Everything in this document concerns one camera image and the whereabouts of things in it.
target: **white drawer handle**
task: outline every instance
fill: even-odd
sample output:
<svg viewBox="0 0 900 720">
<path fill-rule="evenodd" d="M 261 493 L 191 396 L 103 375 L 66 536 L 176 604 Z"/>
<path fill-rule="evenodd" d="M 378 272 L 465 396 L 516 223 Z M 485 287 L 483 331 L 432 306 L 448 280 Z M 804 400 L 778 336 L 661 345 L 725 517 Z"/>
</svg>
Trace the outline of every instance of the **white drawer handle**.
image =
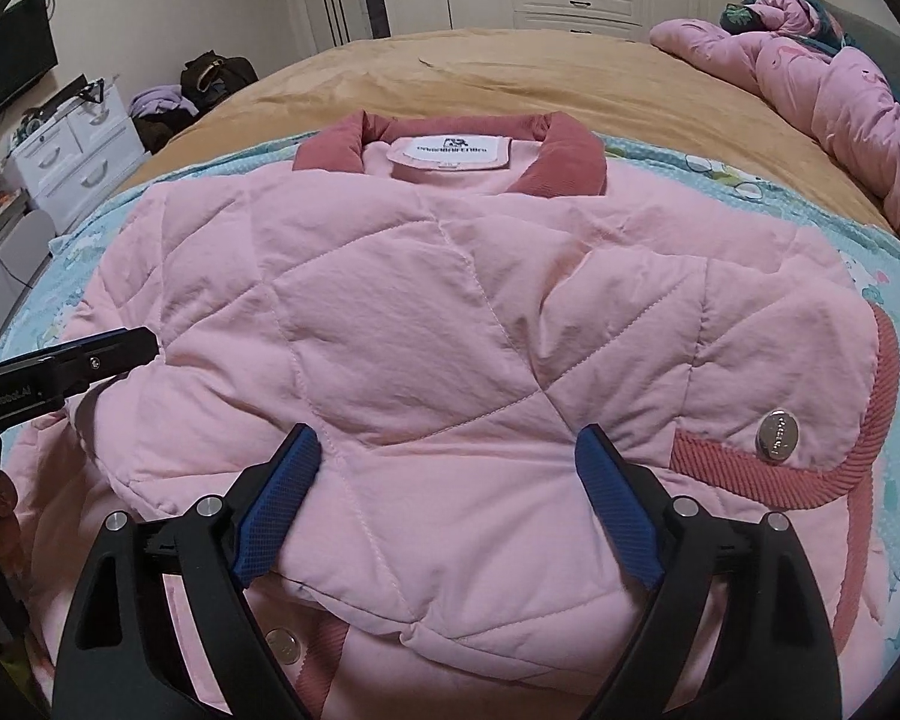
<svg viewBox="0 0 900 720">
<path fill-rule="evenodd" d="M 100 113 L 96 114 L 93 119 L 90 119 L 90 127 L 97 127 L 99 124 L 103 124 L 106 121 L 106 117 L 110 115 L 110 109 L 104 108 Z"/>
<path fill-rule="evenodd" d="M 101 165 L 96 170 L 94 170 L 92 173 L 90 173 L 90 175 L 85 177 L 84 180 L 82 180 L 80 183 L 82 183 L 83 186 L 86 186 L 87 189 L 90 189 L 90 187 L 97 186 L 98 183 L 103 181 L 103 177 L 105 175 L 106 175 L 106 159 L 104 159 L 103 162 L 101 163 Z"/>
<path fill-rule="evenodd" d="M 53 165 L 53 163 L 56 162 L 58 156 L 60 156 L 60 146 L 54 146 L 53 153 L 50 153 L 41 159 L 36 166 L 39 167 L 40 170 L 47 170 L 47 167 L 50 167 L 50 165 Z"/>
</svg>

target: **light blue blanket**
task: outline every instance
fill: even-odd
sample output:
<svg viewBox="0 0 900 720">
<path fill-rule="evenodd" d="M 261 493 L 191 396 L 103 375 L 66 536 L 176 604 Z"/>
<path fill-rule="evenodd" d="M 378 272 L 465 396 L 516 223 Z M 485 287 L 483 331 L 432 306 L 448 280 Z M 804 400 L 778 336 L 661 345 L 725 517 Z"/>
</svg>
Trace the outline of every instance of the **light blue blanket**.
<svg viewBox="0 0 900 720">
<path fill-rule="evenodd" d="M 250 172 L 292 158 L 299 143 L 307 137 L 309 134 L 262 143 L 212 162 L 177 170 L 155 181 Z M 692 186 L 727 205 L 820 228 L 840 250 L 861 295 L 881 305 L 893 319 L 900 342 L 900 241 L 892 235 L 828 213 L 794 191 L 723 163 L 646 143 L 601 137 L 610 157 Z M 0 360 L 51 346 L 56 341 L 106 247 L 146 187 L 154 182 L 113 197 L 72 235 L 52 242 L 52 264 L 0 339 Z M 16 430 L 5 434 L 5 447 L 10 446 L 15 433 Z M 885 628 L 885 666 L 889 668 L 900 652 L 900 391 L 882 457 L 886 471 L 877 528 L 890 559 L 890 605 Z"/>
</svg>

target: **blue gripper pad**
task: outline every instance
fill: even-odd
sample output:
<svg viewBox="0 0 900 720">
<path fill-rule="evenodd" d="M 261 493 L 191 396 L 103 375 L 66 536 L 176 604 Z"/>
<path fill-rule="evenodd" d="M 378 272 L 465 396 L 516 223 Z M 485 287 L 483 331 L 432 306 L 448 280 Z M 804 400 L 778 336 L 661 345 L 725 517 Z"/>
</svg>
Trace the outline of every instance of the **blue gripper pad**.
<svg viewBox="0 0 900 720">
<path fill-rule="evenodd" d="M 586 496 L 624 570 L 646 589 L 655 589 L 664 572 L 653 522 L 593 430 L 581 430 L 574 454 Z"/>
<path fill-rule="evenodd" d="M 233 574 L 243 587 L 274 565 L 319 466 L 319 439 L 312 428 L 304 427 L 237 528 Z"/>
</svg>

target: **television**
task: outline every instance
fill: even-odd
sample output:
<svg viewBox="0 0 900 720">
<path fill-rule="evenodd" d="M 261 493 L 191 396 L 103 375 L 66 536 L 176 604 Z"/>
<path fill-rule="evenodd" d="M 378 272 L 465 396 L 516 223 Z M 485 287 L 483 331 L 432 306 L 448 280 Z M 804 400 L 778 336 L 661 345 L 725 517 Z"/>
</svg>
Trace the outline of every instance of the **television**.
<svg viewBox="0 0 900 720">
<path fill-rule="evenodd" d="M 21 0 L 0 16 L 0 113 L 56 66 L 46 0 Z"/>
</svg>

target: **white plastic drawer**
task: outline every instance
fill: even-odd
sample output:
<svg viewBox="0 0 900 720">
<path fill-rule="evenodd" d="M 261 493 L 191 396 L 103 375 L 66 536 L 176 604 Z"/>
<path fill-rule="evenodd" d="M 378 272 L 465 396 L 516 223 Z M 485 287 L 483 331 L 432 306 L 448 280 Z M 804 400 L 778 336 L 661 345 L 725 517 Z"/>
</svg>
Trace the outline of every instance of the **white plastic drawer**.
<svg viewBox="0 0 900 720">
<path fill-rule="evenodd" d="M 112 130 L 110 137 L 59 186 L 45 196 L 36 197 L 34 202 L 50 214 L 59 233 L 66 232 L 75 221 L 86 217 L 108 198 L 143 153 L 136 130 L 126 121 L 122 127 Z"/>
<path fill-rule="evenodd" d="M 127 120 L 127 110 L 117 87 L 112 84 L 103 92 L 102 103 L 81 103 L 67 114 L 67 122 L 84 151 L 91 151 Z"/>
<path fill-rule="evenodd" d="M 66 122 L 56 122 L 26 141 L 10 156 L 11 169 L 31 196 L 53 189 L 82 159 L 74 133 Z"/>
<path fill-rule="evenodd" d="M 514 0 L 514 10 L 526 13 L 560 13 L 571 17 L 607 18 L 643 23 L 640 0 Z"/>
<path fill-rule="evenodd" d="M 561 29 L 564 32 L 610 35 L 610 37 L 635 41 L 643 40 L 644 37 L 642 26 L 613 20 L 572 19 L 547 13 L 517 13 L 514 18 L 517 29 Z"/>
</svg>

